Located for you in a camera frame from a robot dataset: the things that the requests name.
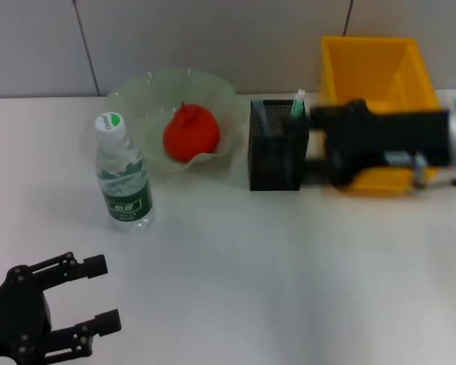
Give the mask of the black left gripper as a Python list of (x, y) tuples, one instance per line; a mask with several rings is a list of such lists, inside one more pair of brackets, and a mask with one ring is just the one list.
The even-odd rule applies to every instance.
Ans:
[(0, 285), (0, 357), (15, 364), (54, 364), (92, 355), (93, 338), (122, 329), (117, 309), (51, 331), (44, 288), (108, 273), (104, 255), (79, 262), (72, 252), (8, 270)]

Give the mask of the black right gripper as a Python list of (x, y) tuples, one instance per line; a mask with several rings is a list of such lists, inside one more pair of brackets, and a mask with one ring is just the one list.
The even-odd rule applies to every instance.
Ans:
[(347, 187), (375, 167), (447, 167), (449, 119), (442, 109), (374, 113), (363, 100), (311, 107), (309, 129), (325, 131), (325, 158), (302, 160), (301, 184)]

